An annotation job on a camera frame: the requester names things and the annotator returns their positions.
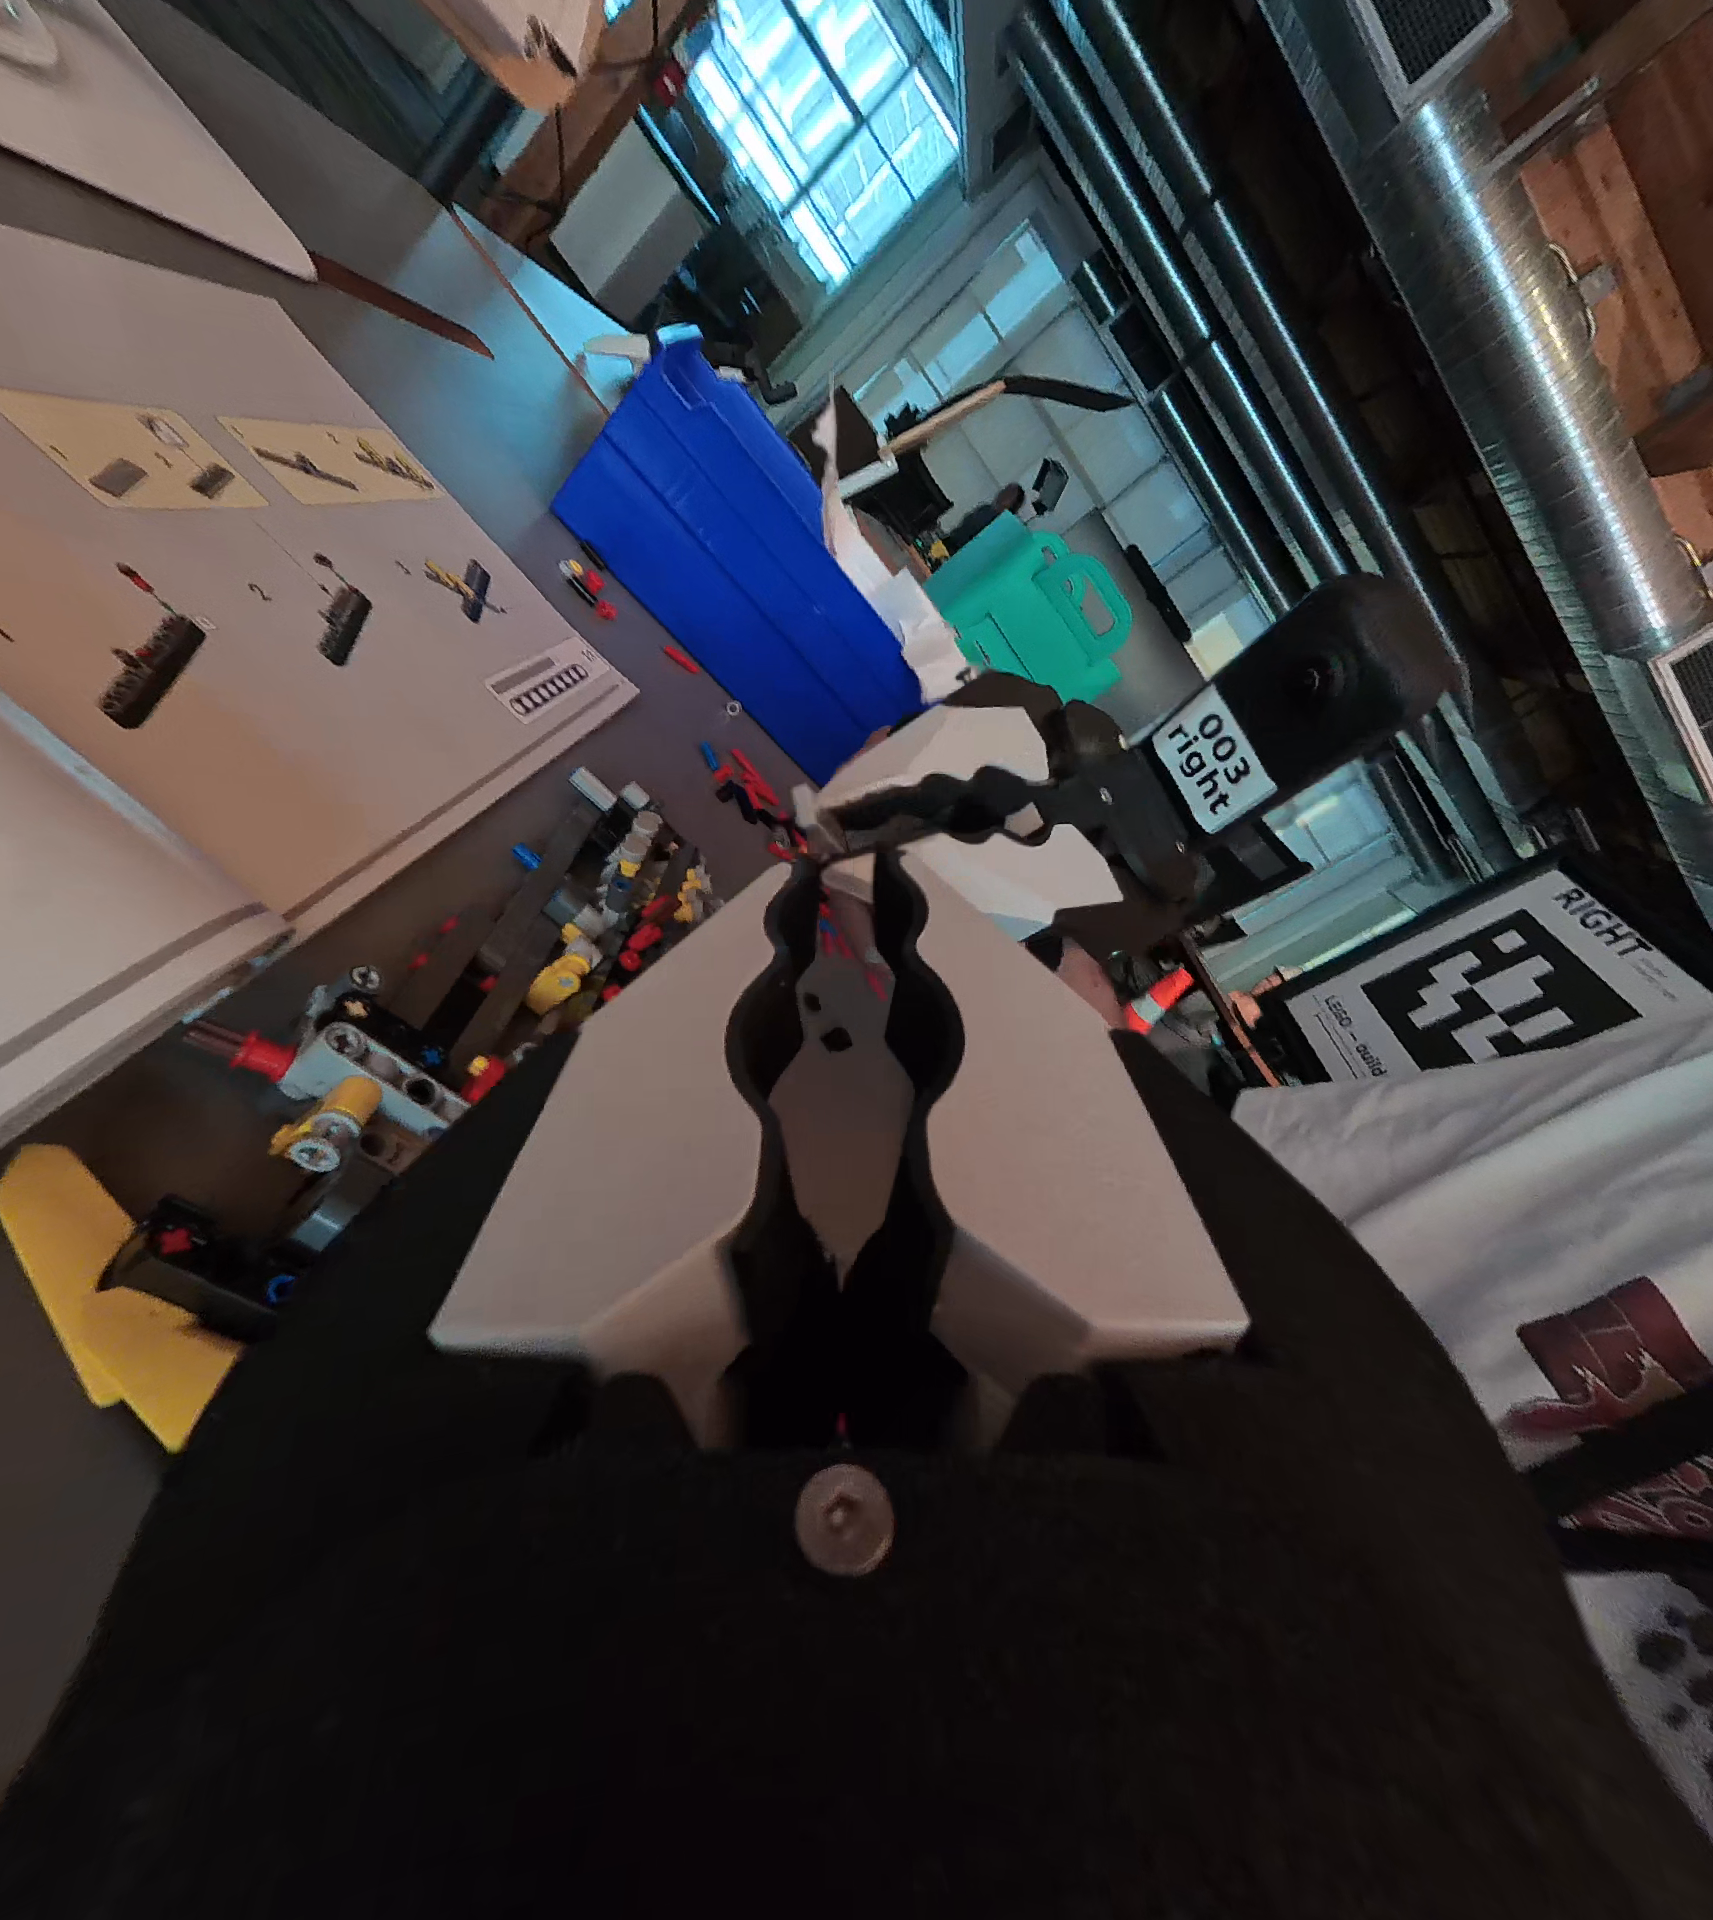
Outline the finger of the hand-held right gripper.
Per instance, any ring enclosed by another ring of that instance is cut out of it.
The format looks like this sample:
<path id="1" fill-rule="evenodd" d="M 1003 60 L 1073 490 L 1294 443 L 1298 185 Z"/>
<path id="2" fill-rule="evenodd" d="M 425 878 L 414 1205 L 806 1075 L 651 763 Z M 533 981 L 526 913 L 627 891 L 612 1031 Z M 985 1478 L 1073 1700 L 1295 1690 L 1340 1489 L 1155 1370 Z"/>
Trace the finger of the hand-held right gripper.
<path id="1" fill-rule="evenodd" d="M 942 891 L 1014 940 L 1062 932 L 1075 915 L 1132 913 L 1132 896 L 1108 859 L 1075 826 L 1045 826 L 1038 841 L 1007 833 L 959 837 L 931 833 L 905 845 L 857 855 L 857 891 L 868 896 L 875 936 L 905 944 Z"/>
<path id="2" fill-rule="evenodd" d="M 1049 746 L 1018 707 L 931 707 L 795 793 L 811 841 L 1003 833 L 1051 785 Z"/>

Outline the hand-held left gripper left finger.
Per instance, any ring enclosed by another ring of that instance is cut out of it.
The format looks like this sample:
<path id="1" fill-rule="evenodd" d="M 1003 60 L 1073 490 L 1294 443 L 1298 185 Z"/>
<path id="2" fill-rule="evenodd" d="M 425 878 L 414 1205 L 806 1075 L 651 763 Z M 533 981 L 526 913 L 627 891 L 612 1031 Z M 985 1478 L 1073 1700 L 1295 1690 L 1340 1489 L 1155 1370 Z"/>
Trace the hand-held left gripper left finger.
<path id="1" fill-rule="evenodd" d="M 731 1021 L 775 985 L 793 1016 L 816 958 L 820 869 L 768 869 L 577 1033 L 432 1344 L 651 1375 L 699 1445 L 727 1445 L 725 1375 L 749 1347 L 727 1245 L 764 1178 L 768 1097 Z"/>

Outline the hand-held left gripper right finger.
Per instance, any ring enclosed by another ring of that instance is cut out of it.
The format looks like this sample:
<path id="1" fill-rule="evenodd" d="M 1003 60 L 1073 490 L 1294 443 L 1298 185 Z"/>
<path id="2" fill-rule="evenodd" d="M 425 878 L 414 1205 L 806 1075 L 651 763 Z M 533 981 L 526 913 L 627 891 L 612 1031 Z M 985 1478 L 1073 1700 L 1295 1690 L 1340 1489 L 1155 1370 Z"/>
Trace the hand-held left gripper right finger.
<path id="1" fill-rule="evenodd" d="M 929 859 L 874 863 L 909 1080 L 864 1245 L 864 1439 L 937 1439 L 984 1389 L 1233 1351 L 1250 1308 L 1108 1027 Z"/>

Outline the partly built lego car chassis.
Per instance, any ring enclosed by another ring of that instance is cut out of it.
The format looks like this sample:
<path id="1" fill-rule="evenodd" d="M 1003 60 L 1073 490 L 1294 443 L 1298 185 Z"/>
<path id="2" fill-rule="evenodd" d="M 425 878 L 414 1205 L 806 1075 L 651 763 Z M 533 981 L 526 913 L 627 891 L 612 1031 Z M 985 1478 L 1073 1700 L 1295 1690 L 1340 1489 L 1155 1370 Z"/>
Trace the partly built lego car chassis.
<path id="1" fill-rule="evenodd" d="M 315 1261 L 514 1065 L 616 1003 L 713 903 L 698 841 L 639 785 L 570 775 L 520 888 L 445 921 L 397 970 L 314 991 L 289 1039 L 187 1021 L 185 1039 L 281 1101 L 270 1160 L 297 1172 L 267 1235 L 163 1194 L 127 1211 L 56 1143 L 0 1175 L 0 1227 L 87 1403 L 178 1454 Z"/>

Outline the teal carrying case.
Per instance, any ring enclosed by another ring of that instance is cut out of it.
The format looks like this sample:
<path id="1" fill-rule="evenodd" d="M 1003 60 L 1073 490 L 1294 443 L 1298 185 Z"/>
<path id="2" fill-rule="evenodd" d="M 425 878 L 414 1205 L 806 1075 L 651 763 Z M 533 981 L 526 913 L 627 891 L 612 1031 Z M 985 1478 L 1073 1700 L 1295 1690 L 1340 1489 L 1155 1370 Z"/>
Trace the teal carrying case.
<path id="1" fill-rule="evenodd" d="M 1062 701 L 1096 702 L 1119 683 L 1133 613 L 1108 569 L 1054 534 L 997 514 L 925 583 L 964 658 Z"/>

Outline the crumpled white paper bag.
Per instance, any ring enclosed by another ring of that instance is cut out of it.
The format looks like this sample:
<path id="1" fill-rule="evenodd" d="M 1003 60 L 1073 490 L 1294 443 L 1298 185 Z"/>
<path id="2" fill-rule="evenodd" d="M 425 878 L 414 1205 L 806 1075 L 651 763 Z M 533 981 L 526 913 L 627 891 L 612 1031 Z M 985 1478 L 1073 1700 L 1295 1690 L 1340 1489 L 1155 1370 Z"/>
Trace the crumpled white paper bag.
<path id="1" fill-rule="evenodd" d="M 879 437 L 855 395 L 835 387 L 811 428 L 820 452 L 820 529 L 828 555 L 889 630 L 903 665 L 929 707 L 952 697 L 968 678 L 955 626 L 938 613 L 925 562 L 909 555 L 909 535 L 893 534 L 861 498 L 905 476 L 918 446 Z"/>

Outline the scattered red and blue pins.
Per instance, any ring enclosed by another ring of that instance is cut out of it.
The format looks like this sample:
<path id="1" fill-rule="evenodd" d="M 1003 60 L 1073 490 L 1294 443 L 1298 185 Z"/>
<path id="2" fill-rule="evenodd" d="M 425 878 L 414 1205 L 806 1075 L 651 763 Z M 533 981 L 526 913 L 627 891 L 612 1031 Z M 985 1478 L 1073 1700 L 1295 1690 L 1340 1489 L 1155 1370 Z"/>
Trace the scattered red and blue pins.
<path id="1" fill-rule="evenodd" d="M 618 620 L 620 609 L 607 597 L 610 576 L 598 560 L 559 560 L 557 576 L 598 620 Z M 710 737 L 699 737 L 698 752 L 710 779 L 713 799 L 734 804 L 743 825 L 764 836 L 765 852 L 778 863 L 790 864 L 811 852 L 806 830 L 798 825 L 793 804 L 743 751 L 731 745 L 720 746 Z"/>

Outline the blue plastic bin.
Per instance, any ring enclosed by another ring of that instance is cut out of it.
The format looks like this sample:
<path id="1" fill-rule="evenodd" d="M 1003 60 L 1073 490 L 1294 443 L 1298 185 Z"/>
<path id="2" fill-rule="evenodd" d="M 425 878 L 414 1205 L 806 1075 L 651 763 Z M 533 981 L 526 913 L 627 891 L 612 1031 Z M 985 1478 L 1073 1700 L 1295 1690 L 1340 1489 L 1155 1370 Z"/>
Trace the blue plastic bin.
<path id="1" fill-rule="evenodd" d="M 553 514 L 806 779 L 923 709 L 901 641 L 827 543 L 820 485 L 698 341 L 634 376 Z"/>

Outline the black framed marker sign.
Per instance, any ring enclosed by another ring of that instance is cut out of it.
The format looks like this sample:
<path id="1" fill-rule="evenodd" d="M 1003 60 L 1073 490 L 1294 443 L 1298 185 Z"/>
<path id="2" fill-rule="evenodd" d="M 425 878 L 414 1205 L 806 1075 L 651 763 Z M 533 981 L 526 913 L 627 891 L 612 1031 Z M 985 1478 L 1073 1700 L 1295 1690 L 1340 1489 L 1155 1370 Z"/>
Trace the black framed marker sign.
<path id="1" fill-rule="evenodd" d="M 1307 1081 L 1393 1081 L 1713 1010 L 1701 958 L 1571 852 L 1482 881 L 1262 999 L 1259 1035 Z"/>

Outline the open instruction booklet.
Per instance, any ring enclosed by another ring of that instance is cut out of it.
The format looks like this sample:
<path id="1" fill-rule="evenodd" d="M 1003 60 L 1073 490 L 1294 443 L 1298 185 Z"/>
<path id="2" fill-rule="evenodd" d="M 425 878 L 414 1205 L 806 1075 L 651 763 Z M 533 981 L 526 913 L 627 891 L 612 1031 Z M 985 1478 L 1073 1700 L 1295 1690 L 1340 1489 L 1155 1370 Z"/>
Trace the open instruction booklet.
<path id="1" fill-rule="evenodd" d="M 278 303 L 0 226 L 0 1145 L 634 697 Z"/>

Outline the large grid window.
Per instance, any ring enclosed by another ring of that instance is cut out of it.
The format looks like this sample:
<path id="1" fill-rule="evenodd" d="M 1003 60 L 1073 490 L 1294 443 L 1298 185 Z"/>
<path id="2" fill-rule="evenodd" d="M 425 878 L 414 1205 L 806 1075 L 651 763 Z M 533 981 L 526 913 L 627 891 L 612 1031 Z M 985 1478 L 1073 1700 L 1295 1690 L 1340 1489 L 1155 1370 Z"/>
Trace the large grid window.
<path id="1" fill-rule="evenodd" d="M 717 2 L 706 28 L 686 100 L 746 237 L 835 293 L 960 172 L 948 18 L 938 2 Z"/>

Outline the white clipboard stand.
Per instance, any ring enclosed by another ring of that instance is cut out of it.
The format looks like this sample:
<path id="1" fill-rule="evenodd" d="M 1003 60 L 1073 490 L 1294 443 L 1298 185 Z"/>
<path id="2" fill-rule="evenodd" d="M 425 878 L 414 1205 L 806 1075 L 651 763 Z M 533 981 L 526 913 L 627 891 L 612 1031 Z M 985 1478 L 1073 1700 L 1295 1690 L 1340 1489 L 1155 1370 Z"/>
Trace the white clipboard stand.
<path id="1" fill-rule="evenodd" d="M 315 281 L 310 249 L 98 2 L 0 2 L 0 148 Z"/>

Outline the silver ventilation duct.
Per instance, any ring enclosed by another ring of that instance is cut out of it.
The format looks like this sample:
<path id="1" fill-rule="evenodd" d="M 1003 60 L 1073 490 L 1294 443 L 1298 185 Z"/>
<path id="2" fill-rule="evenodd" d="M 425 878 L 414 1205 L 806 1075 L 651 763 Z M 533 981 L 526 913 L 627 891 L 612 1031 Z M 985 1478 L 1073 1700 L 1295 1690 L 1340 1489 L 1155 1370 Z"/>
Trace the silver ventilation duct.
<path id="1" fill-rule="evenodd" d="M 1393 2 L 1259 12 L 1713 932 L 1713 804 L 1648 674 L 1713 619 L 1713 597 L 1664 518 L 1586 308 L 1502 160 L 1493 108 L 1465 76 L 1506 6 L 1413 2 L 1409 18 L 1441 29 L 1427 76 L 1401 62 Z"/>

